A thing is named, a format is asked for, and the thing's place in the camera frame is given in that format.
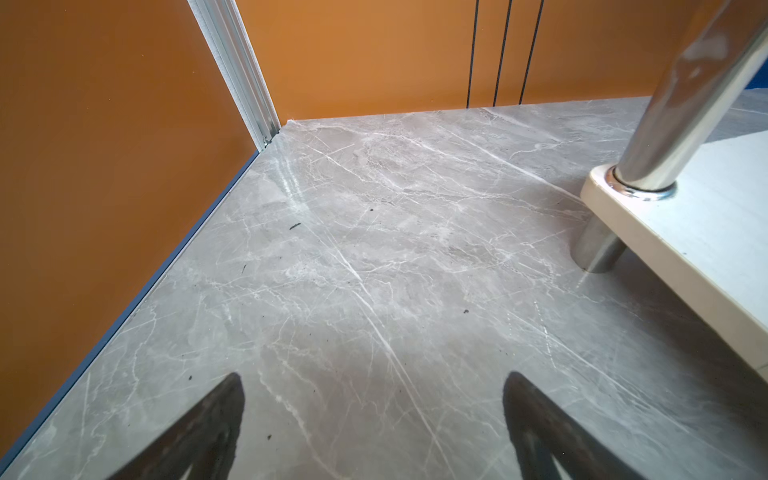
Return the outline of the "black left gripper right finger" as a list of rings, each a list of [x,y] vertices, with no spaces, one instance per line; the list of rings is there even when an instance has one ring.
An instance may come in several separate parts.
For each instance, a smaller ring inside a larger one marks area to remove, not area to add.
[[[513,371],[502,395],[504,418],[524,479],[641,479],[629,466],[555,404],[523,374]]]

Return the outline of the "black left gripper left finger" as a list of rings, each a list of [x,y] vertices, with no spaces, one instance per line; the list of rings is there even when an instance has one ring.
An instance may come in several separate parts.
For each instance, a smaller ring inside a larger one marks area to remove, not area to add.
[[[239,374],[228,374],[112,479],[226,479],[245,407]]]

